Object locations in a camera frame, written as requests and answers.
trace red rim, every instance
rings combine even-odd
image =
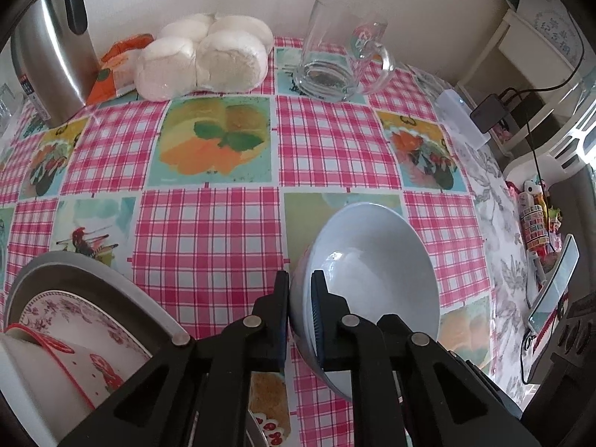
[[[38,344],[44,348],[52,358],[54,358],[54,360],[56,361],[56,363],[58,363],[58,365],[60,366],[60,368],[66,373],[66,376],[68,376],[70,382],[74,385],[74,387],[79,391],[79,393],[82,395],[83,399],[87,402],[87,404],[91,407],[91,410],[95,410],[95,406],[93,405],[93,403],[91,402],[91,400],[89,399],[89,397],[87,396],[87,394],[83,391],[83,388],[80,387],[80,385],[76,382],[76,380],[72,377],[72,375],[70,374],[70,372],[67,370],[67,368],[64,366],[64,364],[62,363],[62,361],[60,360],[60,358],[58,358],[54,352],[52,351],[52,348],[50,348],[45,342],[44,339],[41,337],[41,335],[39,333],[37,333],[37,331],[34,331],[26,326],[23,326],[22,324],[10,324],[8,325],[8,327],[6,328],[6,331],[10,331],[13,329],[17,329],[17,330],[22,330],[25,331],[25,333],[29,334],[29,336],[31,336],[34,340],[36,340],[38,342]]]

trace metal screw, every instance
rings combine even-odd
[[[412,342],[416,346],[428,346],[430,339],[424,333],[414,333],[412,334]]]
[[[342,318],[342,322],[346,326],[353,328],[354,326],[358,326],[360,324],[360,318],[358,316],[355,316],[354,314],[346,314]]]
[[[246,316],[242,321],[247,328],[258,328],[261,324],[261,320],[258,316]]]
[[[186,346],[190,342],[190,334],[187,332],[176,333],[172,336],[174,346]]]

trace fruit illustration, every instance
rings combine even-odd
[[[158,143],[161,162],[179,174],[230,174],[269,145],[269,118],[252,104],[222,98],[183,102],[166,115]]]

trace glass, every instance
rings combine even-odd
[[[365,3],[315,0],[294,84],[304,94],[327,102],[346,101],[356,92],[379,91],[395,67],[380,43],[386,28],[387,20]],[[364,87],[364,72],[377,55],[382,60],[380,75]]]
[[[0,137],[4,134],[10,122],[10,118],[16,112],[18,102],[8,85],[0,87]]]

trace power adapter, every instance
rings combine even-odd
[[[497,94],[490,94],[470,113],[470,119],[481,133],[487,133],[509,114]]]

